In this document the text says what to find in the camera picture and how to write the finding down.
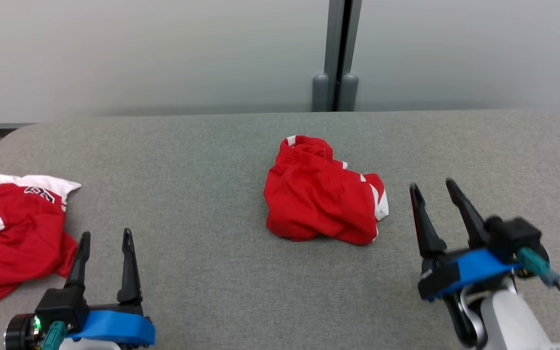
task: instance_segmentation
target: red clothing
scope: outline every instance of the red clothing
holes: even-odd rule
[[[0,175],[0,299],[23,281],[68,276],[76,241],[64,232],[65,199],[80,186],[50,176]]]
[[[324,140],[302,135],[280,144],[264,196],[269,230],[296,242],[322,233],[369,244],[378,235],[376,223],[388,214],[385,187],[377,174],[347,170],[346,162],[333,159],[333,149]]]

